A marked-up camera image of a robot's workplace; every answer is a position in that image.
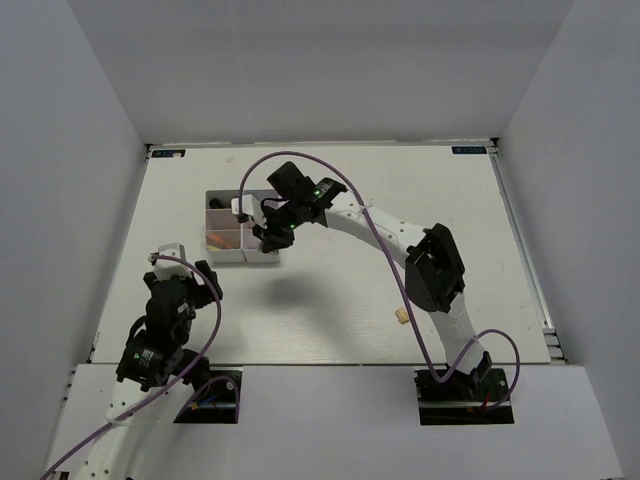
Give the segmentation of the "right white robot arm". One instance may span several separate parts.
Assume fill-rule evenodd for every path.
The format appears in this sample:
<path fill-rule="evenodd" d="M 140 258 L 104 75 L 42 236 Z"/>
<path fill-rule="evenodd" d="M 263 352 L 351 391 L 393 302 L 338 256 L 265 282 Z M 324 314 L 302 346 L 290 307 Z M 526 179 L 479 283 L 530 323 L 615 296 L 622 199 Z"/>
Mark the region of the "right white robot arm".
<path fill-rule="evenodd" d="M 492 367 L 464 299 L 465 267 L 451 231 L 409 224 L 365 204 L 343 175 L 315 182 L 291 161 L 268 177 L 277 196 L 243 194 L 236 215 L 252 220 L 264 253 L 289 248 L 306 223 L 340 231 L 380 250 L 399 284 L 403 302 L 427 312 L 445 350 L 448 371 L 435 374 L 444 389 L 472 399 L 484 391 Z"/>

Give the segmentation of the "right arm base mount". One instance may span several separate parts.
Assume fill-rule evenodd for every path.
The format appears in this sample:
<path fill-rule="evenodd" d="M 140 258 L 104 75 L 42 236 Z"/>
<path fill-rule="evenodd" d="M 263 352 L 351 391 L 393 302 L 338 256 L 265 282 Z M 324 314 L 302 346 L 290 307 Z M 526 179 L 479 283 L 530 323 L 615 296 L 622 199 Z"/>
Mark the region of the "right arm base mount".
<path fill-rule="evenodd" d="M 491 369 L 474 393 L 437 383 L 428 370 L 416 370 L 419 421 L 421 426 L 482 426 L 515 423 L 509 400 L 491 409 L 508 393 L 503 369 Z"/>

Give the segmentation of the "small yellow eraser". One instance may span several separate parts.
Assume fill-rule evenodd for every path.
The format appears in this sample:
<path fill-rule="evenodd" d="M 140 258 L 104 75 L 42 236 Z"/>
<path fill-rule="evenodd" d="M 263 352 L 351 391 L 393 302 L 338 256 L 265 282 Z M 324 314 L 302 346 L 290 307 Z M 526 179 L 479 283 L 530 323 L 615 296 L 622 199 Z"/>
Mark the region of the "small yellow eraser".
<path fill-rule="evenodd" d="M 399 308 L 395 311 L 395 317 L 402 325 L 410 322 L 408 311 L 405 308 Z"/>

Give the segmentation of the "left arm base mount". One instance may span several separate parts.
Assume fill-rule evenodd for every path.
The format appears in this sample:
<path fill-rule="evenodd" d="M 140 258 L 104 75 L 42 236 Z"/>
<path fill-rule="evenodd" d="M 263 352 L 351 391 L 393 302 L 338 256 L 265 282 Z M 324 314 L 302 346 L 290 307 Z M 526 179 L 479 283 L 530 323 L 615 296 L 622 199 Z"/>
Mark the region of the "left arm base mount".
<path fill-rule="evenodd" d="M 179 409 L 174 422 L 193 425 L 235 425 L 239 405 L 243 368 L 212 368 L 205 382 L 193 387 L 193 396 Z"/>

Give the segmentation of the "orange highlighter pen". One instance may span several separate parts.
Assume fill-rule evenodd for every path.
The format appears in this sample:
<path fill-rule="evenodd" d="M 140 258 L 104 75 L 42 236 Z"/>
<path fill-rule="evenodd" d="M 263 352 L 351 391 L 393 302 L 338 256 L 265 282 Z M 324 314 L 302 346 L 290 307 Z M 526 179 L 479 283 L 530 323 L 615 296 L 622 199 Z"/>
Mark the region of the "orange highlighter pen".
<path fill-rule="evenodd" d="M 241 247 L 241 232 L 239 230 L 209 231 L 206 237 L 208 243 L 225 244 L 235 249 Z"/>

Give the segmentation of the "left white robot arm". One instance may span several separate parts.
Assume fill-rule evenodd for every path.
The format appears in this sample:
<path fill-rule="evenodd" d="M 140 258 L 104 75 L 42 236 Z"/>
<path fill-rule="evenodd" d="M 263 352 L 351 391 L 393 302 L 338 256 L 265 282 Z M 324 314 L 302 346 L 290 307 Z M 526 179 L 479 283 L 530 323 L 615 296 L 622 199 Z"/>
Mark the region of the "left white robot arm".
<path fill-rule="evenodd" d="M 211 387 L 205 353 L 219 330 L 198 352 L 189 350 L 196 311 L 213 303 L 221 307 L 223 292 L 208 262 L 195 264 L 155 253 L 153 270 L 143 281 L 150 292 L 145 313 L 134 322 L 116 368 L 116 382 L 106 424 L 81 442 L 91 449 L 78 479 L 131 479 L 138 444 L 151 431 L 156 411 L 169 403 L 170 388 L 199 399 Z"/>

